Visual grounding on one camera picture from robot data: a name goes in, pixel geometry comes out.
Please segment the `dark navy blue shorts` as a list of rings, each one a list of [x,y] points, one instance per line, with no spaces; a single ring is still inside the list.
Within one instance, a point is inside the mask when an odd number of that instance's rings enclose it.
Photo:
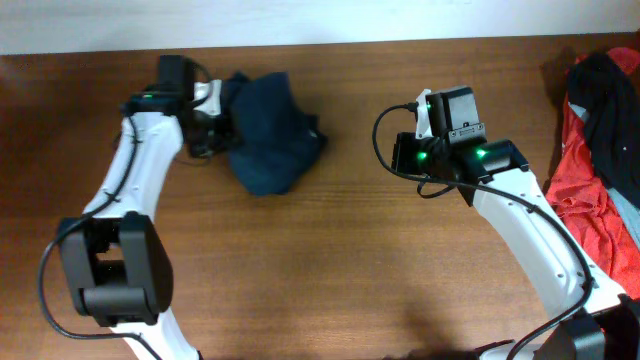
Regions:
[[[238,137],[229,151],[232,172],[254,196],[286,194],[327,145],[319,118],[296,104],[286,72],[256,79],[235,73],[222,84],[221,105]]]

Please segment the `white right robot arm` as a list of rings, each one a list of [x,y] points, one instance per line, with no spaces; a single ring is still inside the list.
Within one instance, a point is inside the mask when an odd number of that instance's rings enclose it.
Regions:
[[[509,140],[490,143],[468,86],[423,90],[407,106],[391,168],[457,189],[496,230],[539,296],[547,321],[521,340],[456,353],[458,359],[636,359],[639,303],[580,247]]]

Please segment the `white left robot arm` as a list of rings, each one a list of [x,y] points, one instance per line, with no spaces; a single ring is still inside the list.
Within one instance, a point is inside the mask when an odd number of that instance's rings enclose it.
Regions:
[[[171,309],[173,268],[154,217],[181,149],[209,159],[233,143],[220,90],[196,61],[160,56],[155,82],[121,107],[120,138],[99,191],[79,217],[61,221],[40,260],[44,268],[57,249],[77,313],[103,328],[99,339],[122,339],[139,359],[202,356]]]

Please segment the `red mesh shirt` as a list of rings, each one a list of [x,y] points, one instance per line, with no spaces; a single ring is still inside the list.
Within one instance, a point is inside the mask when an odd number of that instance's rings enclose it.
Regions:
[[[618,47],[604,52],[628,75],[639,70],[639,53]],[[567,70],[562,104],[561,158],[550,179],[546,198],[571,234],[606,275],[632,298],[639,296],[639,247],[626,229],[607,187],[594,173],[583,134],[584,122],[570,109],[568,74],[589,55],[580,56]]]

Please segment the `black garment on pile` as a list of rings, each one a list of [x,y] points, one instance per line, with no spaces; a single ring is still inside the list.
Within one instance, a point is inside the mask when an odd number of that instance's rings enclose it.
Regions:
[[[606,53],[593,53],[568,74],[568,101],[585,110],[583,134],[594,173],[639,205],[639,96]]]

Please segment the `light grey garment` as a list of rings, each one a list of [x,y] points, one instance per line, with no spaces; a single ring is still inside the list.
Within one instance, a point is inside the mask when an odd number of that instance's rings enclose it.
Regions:
[[[584,123],[588,121],[589,113],[586,109],[572,103],[569,104],[569,107]],[[629,202],[616,189],[608,188],[607,192],[636,247],[639,247],[639,208]]]

